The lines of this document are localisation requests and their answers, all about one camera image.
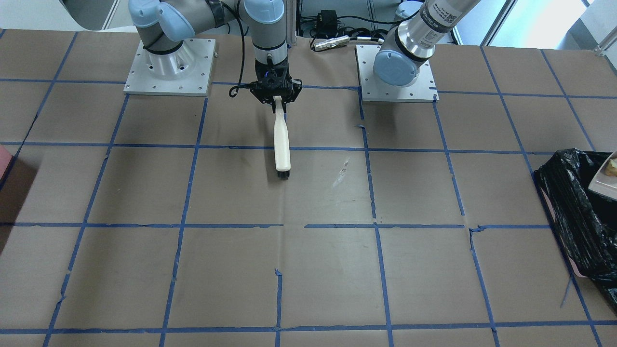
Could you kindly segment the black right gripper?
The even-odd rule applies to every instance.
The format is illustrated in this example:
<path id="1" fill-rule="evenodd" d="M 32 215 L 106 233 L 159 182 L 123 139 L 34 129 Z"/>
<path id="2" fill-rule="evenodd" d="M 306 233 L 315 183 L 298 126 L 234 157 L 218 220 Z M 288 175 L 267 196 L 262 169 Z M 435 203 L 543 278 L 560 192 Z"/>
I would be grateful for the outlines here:
<path id="1" fill-rule="evenodd" d="M 282 109 L 287 113 L 287 103 L 294 102 L 303 88 L 300 79 L 293 79 L 289 73 L 289 61 L 278 64 L 263 64 L 255 61 L 256 81 L 250 83 L 250 92 L 261 103 L 271 106 L 276 113 L 275 97 L 282 98 Z"/>

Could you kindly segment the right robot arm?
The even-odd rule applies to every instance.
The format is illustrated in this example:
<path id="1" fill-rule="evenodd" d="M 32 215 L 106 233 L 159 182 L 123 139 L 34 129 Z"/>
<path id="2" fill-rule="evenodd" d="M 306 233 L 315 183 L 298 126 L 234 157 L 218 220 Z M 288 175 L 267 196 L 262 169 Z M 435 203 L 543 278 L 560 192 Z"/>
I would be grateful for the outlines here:
<path id="1" fill-rule="evenodd" d="M 284 0 L 130 0 L 128 11 L 141 47 L 126 78 L 126 94 L 207 96 L 215 41 L 196 35 L 231 21 L 249 28 L 256 80 L 243 83 L 240 76 L 230 96 L 248 89 L 260 103 L 285 107 L 302 90 L 302 81 L 289 72 Z"/>

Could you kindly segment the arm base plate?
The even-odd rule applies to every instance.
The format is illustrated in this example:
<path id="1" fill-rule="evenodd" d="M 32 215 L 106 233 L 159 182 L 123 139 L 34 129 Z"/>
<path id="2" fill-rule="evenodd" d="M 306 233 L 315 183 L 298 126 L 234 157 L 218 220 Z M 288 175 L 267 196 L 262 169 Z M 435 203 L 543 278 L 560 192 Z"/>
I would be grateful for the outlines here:
<path id="1" fill-rule="evenodd" d="M 439 101 L 429 62 L 423 62 L 418 68 L 416 77 L 410 85 L 396 86 L 382 81 L 373 71 L 373 64 L 380 48 L 381 46 L 366 44 L 356 46 L 359 81 L 364 101 L 406 103 Z"/>
<path id="2" fill-rule="evenodd" d="M 140 47 L 123 91 L 132 95 L 207 97 L 216 46 L 214 39 L 192 38 L 165 55 Z"/>

